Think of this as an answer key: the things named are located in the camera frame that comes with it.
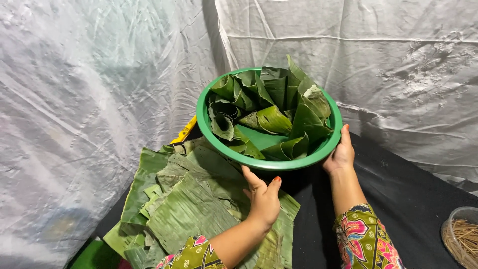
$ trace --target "hand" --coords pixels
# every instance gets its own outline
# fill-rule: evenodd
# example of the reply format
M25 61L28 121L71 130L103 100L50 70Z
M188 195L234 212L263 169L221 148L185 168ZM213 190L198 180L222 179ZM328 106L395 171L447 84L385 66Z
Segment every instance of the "hand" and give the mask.
M281 209L278 193L282 180L280 177L275 177L267 186L250 171L249 167L243 165L242 172L249 183L249 190L244 189L250 199L250 212L246 221L254 222L260 228L269 231Z
M350 142L350 133L348 132L348 124L344 125L340 129L341 138L340 143L332 151L332 153L327 156L325 161L322 164L322 167L327 172L331 174L334 171L345 170L348 171L354 168L354 148Z

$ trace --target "white cloth backdrop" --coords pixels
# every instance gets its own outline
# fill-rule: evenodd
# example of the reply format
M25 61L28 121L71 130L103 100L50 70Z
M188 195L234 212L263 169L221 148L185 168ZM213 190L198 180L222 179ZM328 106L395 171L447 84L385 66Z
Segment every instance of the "white cloth backdrop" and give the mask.
M62 268L141 148L191 119L226 71L215 14L201 0L0 5L0 268Z
M286 67L286 54L352 131L478 182L476 10L472 0L4 1L0 268L63 267L130 184L141 147L168 143L209 81Z
M478 182L477 1L216 6L232 69L287 67L291 54L338 102L351 131L444 179Z

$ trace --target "bowl rim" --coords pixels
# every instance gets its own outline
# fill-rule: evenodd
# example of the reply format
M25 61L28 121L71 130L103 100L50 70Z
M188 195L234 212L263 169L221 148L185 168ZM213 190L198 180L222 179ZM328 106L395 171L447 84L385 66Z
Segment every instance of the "bowl rim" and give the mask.
M305 158L298 159L298 160L291 160L291 161L266 161L266 160L258 160L254 159L245 155L242 155L240 153L237 153L233 151L232 149L228 148L226 145L224 145L222 142L220 142L212 133L212 131L209 129L206 123L206 119L204 118L204 113L203 109L204 106L206 106L206 95L209 92L209 89L222 77L227 76L227 75L235 75L241 72L245 71L250 71L250 70L261 70L261 67L250 67L250 68L242 68L238 70L231 71L229 73L226 73L222 76L217 77L215 80L213 80L211 83L209 83L201 92L199 95L199 98L197 100L197 105L196 105L196 117L197 117L197 124L199 126L199 129L201 130L203 136L206 138L207 141L219 152L224 154L226 157L230 158L231 160L234 160L238 163L241 163L243 165L246 165L250 168L256 168L260 170L269 170L269 171L288 171L288 170L295 170L295 169L300 169L300 168L305 168L307 166L313 165L320 160L324 159L327 157L332 150L337 146L339 140L340 140L340 129L342 128L342 116L340 114L340 111L337 107L337 104L335 101L330 97L330 95L327 94L327 92L324 90L324 95L329 103L330 110L333 111L333 119L335 122L334 126L334 131L328 140L328 142L324 145L323 148L321 148L319 151L312 153L311 155L308 155Z

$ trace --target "woman's left hand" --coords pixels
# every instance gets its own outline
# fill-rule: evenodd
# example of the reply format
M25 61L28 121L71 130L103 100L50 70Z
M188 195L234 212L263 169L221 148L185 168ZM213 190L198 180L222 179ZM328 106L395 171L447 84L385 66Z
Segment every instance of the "woman's left hand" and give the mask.
M282 180L280 177L275 177L267 186L263 180L250 171L249 167L242 166L242 172L249 183L249 190L244 189L244 192L251 203L246 221L254 222L265 231L269 231L277 220L281 209L278 193Z

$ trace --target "black cloth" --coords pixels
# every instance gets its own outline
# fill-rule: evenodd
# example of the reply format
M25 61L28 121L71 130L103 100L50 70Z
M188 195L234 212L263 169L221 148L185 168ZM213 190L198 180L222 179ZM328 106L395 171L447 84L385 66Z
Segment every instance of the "black cloth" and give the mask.
M187 140L200 136L195 125ZM478 207L478 197L368 139L351 134L351 141L360 185L385 225L404 266L407 269L462 269L443 245L440 228L454 209ZM335 214L327 174L316 164L279 175L281 189L301 205L294 221L293 269L340 268L332 231ZM99 236L103 237L118 222L126 193L98 226Z

